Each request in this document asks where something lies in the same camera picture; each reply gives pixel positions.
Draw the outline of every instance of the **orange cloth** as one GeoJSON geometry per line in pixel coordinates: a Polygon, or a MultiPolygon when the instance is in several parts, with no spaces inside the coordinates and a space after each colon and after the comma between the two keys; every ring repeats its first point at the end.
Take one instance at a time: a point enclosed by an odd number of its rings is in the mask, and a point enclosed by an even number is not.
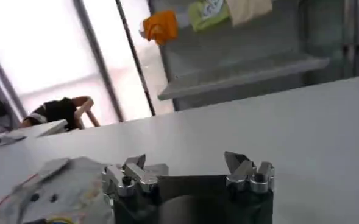
{"type": "Polygon", "coordinates": [[[178,36],[178,24],[172,10],[158,12],[143,21],[146,38],[155,40],[159,45],[165,44],[178,36]]]}

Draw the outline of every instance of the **black shirt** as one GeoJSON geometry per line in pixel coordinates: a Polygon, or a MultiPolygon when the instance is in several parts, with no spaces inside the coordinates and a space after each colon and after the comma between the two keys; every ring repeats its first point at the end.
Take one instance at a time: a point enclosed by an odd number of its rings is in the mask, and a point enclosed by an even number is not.
{"type": "Polygon", "coordinates": [[[44,103],[33,111],[33,113],[26,119],[28,119],[32,125],[66,119],[68,123],[67,127],[69,129],[75,129],[77,128],[74,120],[75,111],[76,106],[73,104],[72,100],[64,97],[60,101],[44,103]]]}

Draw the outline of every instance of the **table surface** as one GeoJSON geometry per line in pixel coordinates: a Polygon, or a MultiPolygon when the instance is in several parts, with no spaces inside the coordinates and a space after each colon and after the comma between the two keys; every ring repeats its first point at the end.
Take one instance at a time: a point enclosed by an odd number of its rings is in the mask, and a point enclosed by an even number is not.
{"type": "Polygon", "coordinates": [[[359,222],[359,77],[27,139],[0,150],[0,199],[50,159],[146,153],[171,175],[211,175],[228,173],[225,150],[273,163],[274,223],[359,222]]]}
{"type": "Polygon", "coordinates": [[[63,130],[66,125],[67,121],[63,119],[27,128],[19,128],[11,131],[8,135],[24,135],[27,138],[37,138],[56,134],[58,131],[63,130]]]}

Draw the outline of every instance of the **metal shelf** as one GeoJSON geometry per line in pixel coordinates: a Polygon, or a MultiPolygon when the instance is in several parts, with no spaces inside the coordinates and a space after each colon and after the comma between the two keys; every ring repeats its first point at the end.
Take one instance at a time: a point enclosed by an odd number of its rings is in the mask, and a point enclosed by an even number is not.
{"type": "Polygon", "coordinates": [[[291,74],[322,69],[328,58],[289,52],[255,61],[245,61],[212,71],[204,71],[179,77],[168,83],[158,96],[160,100],[205,93],[217,89],[256,83],[291,74]]]}

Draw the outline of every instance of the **beige cloth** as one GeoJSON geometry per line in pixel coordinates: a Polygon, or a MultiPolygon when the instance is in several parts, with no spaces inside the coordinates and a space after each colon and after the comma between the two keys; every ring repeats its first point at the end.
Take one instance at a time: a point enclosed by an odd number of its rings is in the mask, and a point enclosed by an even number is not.
{"type": "Polygon", "coordinates": [[[234,27],[272,10],[272,0],[226,0],[226,2],[234,27]]]}

